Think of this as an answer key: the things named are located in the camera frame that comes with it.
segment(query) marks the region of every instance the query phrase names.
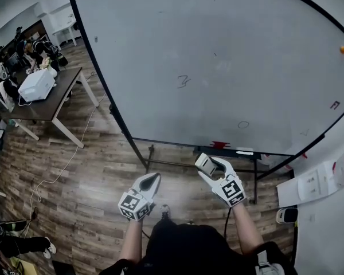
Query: whiteboard stand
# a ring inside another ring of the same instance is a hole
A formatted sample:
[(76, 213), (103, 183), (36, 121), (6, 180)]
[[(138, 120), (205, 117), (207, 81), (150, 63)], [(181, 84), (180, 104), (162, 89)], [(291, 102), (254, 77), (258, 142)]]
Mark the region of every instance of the whiteboard stand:
[[(258, 180), (307, 152), (344, 116), (344, 26), (312, 0), (129, 1), (70, 0), (110, 113), (147, 171), (150, 163), (194, 165), (154, 160), (153, 145), (144, 158), (134, 140), (248, 158), (253, 170), (235, 170), (254, 173), (257, 202)], [(242, 105), (255, 100), (261, 113)], [(231, 115), (231, 107), (240, 109)], [(249, 121), (256, 128), (240, 130)], [(207, 147), (219, 139), (254, 152)], [(261, 154), (288, 158), (262, 172)]]

